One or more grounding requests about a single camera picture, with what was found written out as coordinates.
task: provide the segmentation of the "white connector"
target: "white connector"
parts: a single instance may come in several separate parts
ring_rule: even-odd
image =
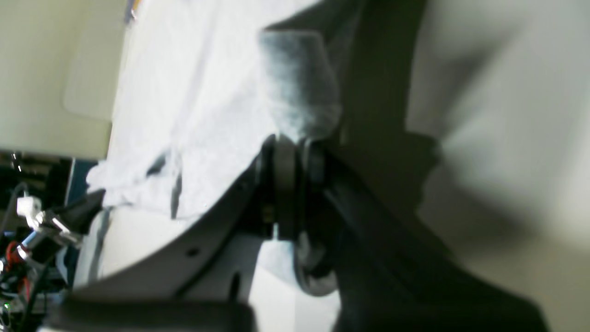
[[[27,224],[32,229],[39,227],[39,222],[35,218],[41,212],[41,200],[34,196],[20,197],[17,200],[17,214],[27,220]]]

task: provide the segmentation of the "curved black bracket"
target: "curved black bracket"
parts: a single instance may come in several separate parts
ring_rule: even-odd
[[[270,234],[269,221],[276,220],[265,215],[267,205],[276,202],[274,143],[272,136],[199,222],[145,260],[72,293],[49,325],[249,331],[254,316],[245,303],[260,245]],[[533,304],[425,246],[321,146],[307,153],[299,158],[306,165],[297,186],[305,189],[293,195],[304,204],[296,229],[325,249],[306,274],[336,274],[342,300],[337,330],[546,331]],[[186,310],[199,312],[175,312]]]

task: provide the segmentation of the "screw hole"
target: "screw hole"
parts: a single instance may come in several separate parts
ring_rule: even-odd
[[[194,257],[194,256],[196,256],[196,255],[199,255],[199,248],[192,248],[192,249],[189,249],[189,250],[186,252],[186,255],[187,255],[188,257]]]

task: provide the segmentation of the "gray fabric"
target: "gray fabric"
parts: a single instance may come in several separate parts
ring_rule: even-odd
[[[294,142],[328,137],[342,113],[338,84],[322,36],[314,31],[264,31],[259,39],[264,103]]]

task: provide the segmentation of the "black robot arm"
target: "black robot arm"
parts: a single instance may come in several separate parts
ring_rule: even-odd
[[[424,245],[320,144],[295,147],[273,136],[201,220],[152,256],[74,291],[46,325],[254,331],[247,300],[275,225],[279,238],[301,246],[304,235],[317,253],[293,258],[302,290],[321,295],[309,281],[335,276],[337,331],[546,331],[532,303]]]

